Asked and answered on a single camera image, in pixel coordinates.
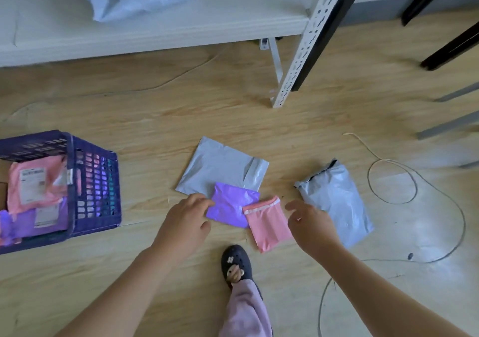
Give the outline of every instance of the pink pants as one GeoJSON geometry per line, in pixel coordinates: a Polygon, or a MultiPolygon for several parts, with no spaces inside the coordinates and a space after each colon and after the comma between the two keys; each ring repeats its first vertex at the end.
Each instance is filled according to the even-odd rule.
{"type": "Polygon", "coordinates": [[[226,314],[219,337],[272,337],[268,312],[254,281],[233,284],[226,314]]]}

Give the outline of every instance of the purple package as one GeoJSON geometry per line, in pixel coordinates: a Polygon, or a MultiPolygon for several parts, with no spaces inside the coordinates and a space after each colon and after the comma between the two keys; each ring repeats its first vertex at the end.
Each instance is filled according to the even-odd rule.
{"type": "Polygon", "coordinates": [[[63,197],[54,206],[33,208],[17,214],[16,221],[8,211],[0,211],[0,237],[3,245],[13,243],[14,239],[39,236],[45,233],[68,229],[68,202],[63,197]]]}
{"type": "Polygon", "coordinates": [[[257,203],[260,200],[260,194],[251,189],[217,182],[211,199],[215,205],[208,208],[207,218],[246,229],[249,226],[243,207],[257,203]]]}

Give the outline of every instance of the baseboard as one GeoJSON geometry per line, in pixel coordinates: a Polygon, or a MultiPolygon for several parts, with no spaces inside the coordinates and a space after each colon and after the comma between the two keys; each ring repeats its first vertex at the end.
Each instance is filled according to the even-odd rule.
{"type": "MultiPolygon", "coordinates": [[[[401,17],[413,0],[378,0],[354,3],[341,25],[354,25],[372,21],[393,20],[401,17]]],[[[434,0],[420,15],[458,8],[479,7],[479,0],[434,0]]]]}

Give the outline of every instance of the purple plastic basket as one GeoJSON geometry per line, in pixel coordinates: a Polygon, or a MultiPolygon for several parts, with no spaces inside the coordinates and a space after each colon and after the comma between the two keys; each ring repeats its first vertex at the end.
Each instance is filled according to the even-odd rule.
{"type": "Polygon", "coordinates": [[[25,237],[0,254],[59,243],[70,237],[113,229],[121,223],[117,154],[60,130],[0,140],[0,159],[24,162],[67,155],[68,213],[66,231],[25,237]]]}

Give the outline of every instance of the wire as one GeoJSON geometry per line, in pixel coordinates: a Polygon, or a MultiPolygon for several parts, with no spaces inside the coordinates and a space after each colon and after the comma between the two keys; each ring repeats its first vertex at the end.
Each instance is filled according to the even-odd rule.
{"type": "Polygon", "coordinates": [[[53,98],[53,99],[48,99],[48,100],[39,100],[39,101],[34,101],[32,103],[29,103],[25,106],[22,106],[20,107],[19,109],[17,109],[16,111],[14,111],[12,114],[10,114],[5,120],[3,120],[3,123],[6,123],[8,122],[12,117],[14,117],[15,115],[17,115],[19,112],[23,111],[23,110],[27,110],[28,111],[28,108],[32,105],[35,105],[35,104],[48,104],[48,103],[51,103],[51,102],[56,102],[56,101],[64,101],[64,100],[71,100],[71,99],[77,99],[77,98],[83,98],[83,97],[109,97],[109,96],[117,96],[117,95],[129,95],[129,94],[134,94],[134,93],[142,93],[142,92],[148,92],[148,91],[154,91],[154,90],[158,90],[174,81],[176,81],[177,79],[187,75],[188,73],[191,73],[193,72],[194,70],[196,69],[199,69],[205,65],[207,65],[208,63],[210,62],[213,62],[215,59],[217,59],[220,55],[224,54],[225,51],[227,49],[229,49],[230,45],[226,45],[223,49],[221,49],[216,55],[214,55],[213,57],[209,58],[208,60],[206,60],[205,62],[193,67],[193,68],[190,68],[189,70],[183,72],[182,74],[179,74],[177,75],[176,77],[172,78],[171,80],[167,80],[166,82],[162,83],[161,85],[158,85],[158,86],[155,86],[155,87],[149,87],[149,88],[145,88],[145,89],[139,89],[139,90],[127,90],[127,91],[114,91],[114,92],[101,92],[101,93],[86,93],[86,94],[81,94],[81,95],[78,95],[78,96],[71,96],[71,97],[57,97],[57,98],[53,98]]]}
{"type": "MultiPolygon", "coordinates": [[[[400,163],[394,159],[385,159],[385,158],[381,158],[379,155],[377,155],[366,143],[364,140],[362,140],[358,135],[354,134],[354,133],[343,133],[343,135],[351,135],[353,137],[355,137],[357,140],[359,140],[361,142],[361,144],[363,144],[366,149],[371,153],[373,154],[375,157],[376,157],[376,160],[371,164],[371,166],[369,167],[368,171],[367,171],[367,183],[369,185],[369,189],[371,190],[371,192],[373,192],[373,194],[379,198],[381,201],[383,202],[386,202],[386,203],[389,203],[390,205],[404,205],[406,203],[410,203],[412,202],[417,194],[418,194],[418,184],[415,180],[415,178],[413,177],[413,173],[415,173],[419,178],[421,178],[424,182],[426,182],[429,186],[431,186],[433,189],[435,189],[436,191],[438,191],[440,194],[444,195],[448,200],[450,200],[459,210],[460,214],[461,214],[461,218],[462,218],[462,232],[461,232],[461,237],[459,237],[459,240],[458,242],[455,244],[455,246],[445,255],[437,258],[437,259],[434,259],[434,260],[431,260],[431,261],[415,261],[415,260],[405,260],[405,259],[364,259],[362,261],[400,261],[400,262],[406,262],[406,263],[416,263],[416,264],[432,264],[432,263],[437,263],[438,261],[441,261],[441,260],[444,260],[446,258],[448,258],[449,256],[452,255],[452,253],[454,251],[456,251],[459,246],[461,246],[461,244],[463,243],[464,241],[464,237],[466,235],[466,217],[464,215],[464,211],[462,210],[462,208],[458,205],[458,203],[456,201],[454,201],[450,196],[446,195],[446,193],[444,193],[443,191],[441,191],[440,189],[438,189],[436,186],[432,185],[429,181],[427,181],[426,179],[424,179],[424,177],[415,169],[411,168],[410,166],[408,165],[405,165],[403,163],[400,163]],[[390,164],[393,164],[393,165],[396,165],[398,166],[399,168],[405,170],[407,172],[407,174],[409,175],[409,177],[411,178],[412,182],[414,183],[414,195],[407,201],[404,201],[404,202],[400,202],[400,203],[394,203],[394,202],[389,202],[389,201],[386,201],[385,199],[383,199],[382,197],[380,197],[376,191],[374,190],[373,186],[371,185],[371,170],[374,168],[375,165],[377,165],[378,163],[380,162],[386,162],[386,163],[390,163],[390,164]]],[[[321,301],[320,301],[320,310],[318,312],[318,336],[319,337],[322,337],[322,333],[321,333],[321,312],[322,312],[322,308],[323,308],[323,302],[324,302],[324,297],[326,296],[326,291],[328,289],[328,286],[331,284],[332,282],[332,278],[330,278],[328,280],[328,282],[326,283],[326,286],[324,287],[324,290],[323,290],[323,293],[321,295],[321,301]]]]}

